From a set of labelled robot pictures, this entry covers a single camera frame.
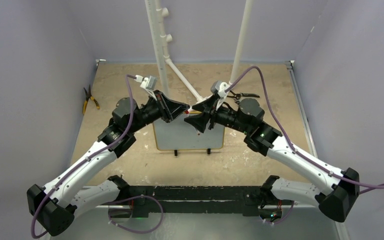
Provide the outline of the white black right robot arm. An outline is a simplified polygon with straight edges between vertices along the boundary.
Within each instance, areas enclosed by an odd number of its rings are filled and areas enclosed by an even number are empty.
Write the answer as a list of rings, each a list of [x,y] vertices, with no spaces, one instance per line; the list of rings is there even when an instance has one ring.
[[[213,95],[194,105],[200,113],[188,116],[184,121],[201,133],[216,124],[242,132],[244,142],[252,151],[286,165],[308,180],[305,183],[271,176],[260,191],[264,202],[296,201],[317,207],[333,221],[345,222],[360,195],[357,185],[360,175],[356,170],[332,166],[288,143],[283,133],[263,120],[265,111],[257,100],[246,98],[236,110],[217,107],[218,101]]]

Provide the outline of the yellow framed whiteboard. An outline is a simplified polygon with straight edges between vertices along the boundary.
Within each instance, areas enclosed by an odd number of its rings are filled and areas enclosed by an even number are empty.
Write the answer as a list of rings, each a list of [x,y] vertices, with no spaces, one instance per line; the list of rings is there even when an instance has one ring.
[[[213,129],[198,133],[182,114],[170,123],[161,119],[153,122],[155,145],[159,151],[219,150],[224,146],[225,127],[215,125]]]

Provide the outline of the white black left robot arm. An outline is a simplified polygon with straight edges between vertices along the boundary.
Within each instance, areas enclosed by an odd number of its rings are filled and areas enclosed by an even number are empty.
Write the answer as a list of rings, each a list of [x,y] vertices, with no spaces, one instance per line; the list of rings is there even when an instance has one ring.
[[[153,90],[141,106],[132,93],[120,99],[108,126],[84,155],[50,182],[43,186],[33,184],[27,190],[31,237],[36,240],[47,234],[57,236],[93,207],[112,201],[118,205],[126,203],[129,191],[118,180],[109,179],[85,191],[82,188],[135,143],[135,132],[157,120],[170,123],[189,107],[159,90]]]

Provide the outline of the white red whiteboard marker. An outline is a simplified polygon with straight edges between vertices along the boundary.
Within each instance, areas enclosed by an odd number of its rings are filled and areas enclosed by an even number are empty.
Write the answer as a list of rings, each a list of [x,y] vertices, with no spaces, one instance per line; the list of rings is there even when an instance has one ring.
[[[193,110],[193,111],[185,111],[184,114],[186,114],[186,115],[197,115],[197,114],[201,114],[201,112]]]

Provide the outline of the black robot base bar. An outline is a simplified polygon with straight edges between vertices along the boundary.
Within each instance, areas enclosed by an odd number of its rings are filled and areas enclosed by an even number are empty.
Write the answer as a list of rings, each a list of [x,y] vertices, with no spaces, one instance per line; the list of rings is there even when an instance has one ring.
[[[241,214],[257,217],[268,206],[290,206],[291,200],[279,200],[262,186],[181,186],[129,185],[122,177],[108,178],[119,189],[117,201],[127,200],[134,218],[150,213]]]

